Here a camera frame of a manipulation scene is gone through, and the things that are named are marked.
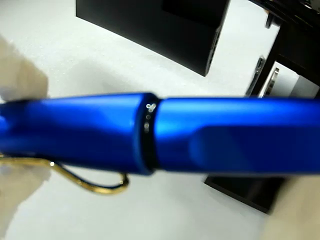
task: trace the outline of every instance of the black stand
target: black stand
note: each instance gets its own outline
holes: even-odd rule
[[[264,86],[275,62],[295,71],[316,85],[320,85],[320,44],[300,29],[283,23],[263,66],[258,68],[250,88],[250,95],[256,96]],[[208,186],[249,205],[269,213],[279,188],[286,181],[283,177],[221,177],[209,175]]]

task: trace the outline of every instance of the black ring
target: black ring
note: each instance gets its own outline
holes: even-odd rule
[[[155,119],[160,99],[153,98],[144,106],[141,127],[142,158],[150,170],[159,169],[155,143]]]

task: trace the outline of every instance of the blue pen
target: blue pen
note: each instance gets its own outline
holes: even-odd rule
[[[111,94],[0,105],[0,152],[128,174],[320,173],[320,101]]]

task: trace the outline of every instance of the pen clip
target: pen clip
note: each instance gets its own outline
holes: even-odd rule
[[[23,166],[41,166],[49,167],[50,169],[61,174],[65,178],[69,179],[74,184],[86,189],[88,191],[103,194],[103,195],[114,195],[123,192],[127,189],[129,185],[129,178],[125,173],[120,173],[121,180],[116,185],[104,186],[98,185],[82,177],[74,174],[73,172],[67,170],[62,165],[44,158],[33,158],[33,157],[10,157],[0,155],[0,165],[23,165]]]

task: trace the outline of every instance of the white table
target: white table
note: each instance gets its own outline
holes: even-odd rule
[[[0,32],[49,76],[51,97],[150,91],[168,96],[242,96],[277,28],[233,0],[206,78],[75,17],[75,0],[0,0]],[[100,183],[107,172],[75,169]],[[203,175],[132,176],[127,192],[100,196],[52,173],[20,204],[7,240],[256,240],[265,215],[203,184]]]

